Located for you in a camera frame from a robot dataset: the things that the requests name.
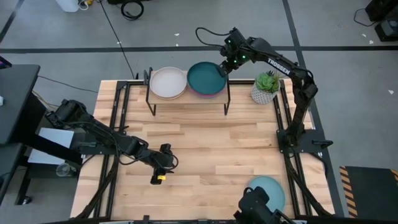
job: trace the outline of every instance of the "wooden plank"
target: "wooden plank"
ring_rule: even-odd
[[[286,80],[285,85],[293,114],[291,81]],[[94,115],[104,124],[109,124],[115,87],[116,81],[101,82]],[[271,176],[281,184],[286,194],[284,213],[292,217],[284,159],[275,135],[274,106],[255,104],[250,91],[251,85],[231,85],[227,116],[223,105],[212,104],[158,105],[156,116],[152,116],[145,102],[146,88],[133,86],[127,107],[127,133],[144,138],[154,150],[171,143],[180,164],[174,174],[167,174],[162,185],[149,183],[153,169],[143,163],[119,166],[112,219],[141,220],[143,215],[154,220],[233,218],[244,188],[257,175]],[[282,116],[286,128],[283,109]],[[305,127],[312,127],[309,115]],[[101,164],[102,157],[96,156],[84,166],[71,217],[79,214],[96,191]],[[333,213],[322,163],[302,154],[302,164],[308,188]],[[301,197],[298,202],[303,211]]]

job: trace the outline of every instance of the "stacked plates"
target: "stacked plates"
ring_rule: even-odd
[[[176,99],[187,87],[187,76],[178,68],[161,68],[151,76],[149,86],[150,90],[161,99]]]
[[[211,62],[200,62],[192,66],[187,79],[192,92],[205,98],[217,96],[226,84],[226,77],[221,76],[219,66]]]

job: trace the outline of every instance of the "white plate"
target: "white plate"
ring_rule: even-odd
[[[155,95],[161,98],[175,98],[187,87],[187,76],[181,69],[165,67],[151,75],[149,85]]]

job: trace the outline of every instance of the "gray floor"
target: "gray floor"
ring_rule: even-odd
[[[397,45],[398,42],[381,43],[372,27],[361,27],[353,22],[354,11],[365,7],[369,1],[289,0],[300,45],[370,46],[370,40],[372,46]],[[16,2],[0,1],[0,30]],[[130,22],[122,18],[118,8],[104,3],[124,47],[199,46],[194,33],[198,26],[220,33],[236,26],[246,36],[263,37],[276,46],[293,46],[280,0],[152,0],[144,5],[146,10],[141,19]],[[358,19],[369,22],[363,12],[358,14]],[[223,41],[201,35],[207,42]],[[0,50],[90,47],[119,47],[101,6],[94,3],[87,11],[67,14],[55,1],[46,0],[25,0],[0,43]],[[281,53],[297,60],[293,51]],[[120,52],[1,55],[15,64],[39,64],[40,75],[91,90],[98,89],[100,80],[131,78]],[[398,78],[395,76],[398,52],[316,51],[304,52],[303,56],[320,89],[316,100],[326,138],[335,142],[330,147],[334,170],[341,165],[398,169],[394,147],[398,143],[398,121],[394,116],[398,109]],[[150,66],[188,69],[199,61],[220,63],[223,59],[212,51],[128,52],[126,57],[133,71],[140,74]],[[264,63],[248,63],[231,77],[253,78],[267,69],[271,68]],[[94,93],[43,79],[38,79],[34,89],[52,104],[59,104],[66,98],[82,101],[89,112],[95,107]],[[37,200],[31,205],[16,207],[13,201],[22,174],[21,171],[15,175],[0,207],[0,223],[65,220],[70,213],[76,181],[35,180],[29,192]]]

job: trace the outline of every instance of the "white object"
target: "white object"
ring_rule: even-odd
[[[79,5],[79,9],[80,9],[80,10],[83,10],[83,11],[87,10],[87,9],[88,9],[88,4],[87,4],[87,2],[84,1],[84,0],[81,0],[81,1],[82,1],[82,2],[78,4],[78,5]]]
[[[150,90],[161,98],[175,98],[187,87],[187,76],[181,69],[164,67],[150,78]]]
[[[78,0],[56,0],[65,12],[77,12],[79,10]]]
[[[72,142],[73,131],[52,129],[52,128],[41,128],[39,136],[42,136],[45,139],[53,141],[55,143],[60,144],[61,146],[65,146],[67,148],[70,147],[70,143]],[[40,163],[40,164],[55,164],[59,165],[64,163],[63,159],[57,158],[55,156],[50,156],[45,152],[33,149],[30,153],[29,159],[27,160],[30,163]]]
[[[264,90],[259,90],[257,88],[256,83],[253,84],[253,87],[251,88],[251,98],[254,100],[254,102],[258,104],[267,104],[272,102],[274,97],[278,95],[279,91],[276,91],[275,93],[268,93]]]

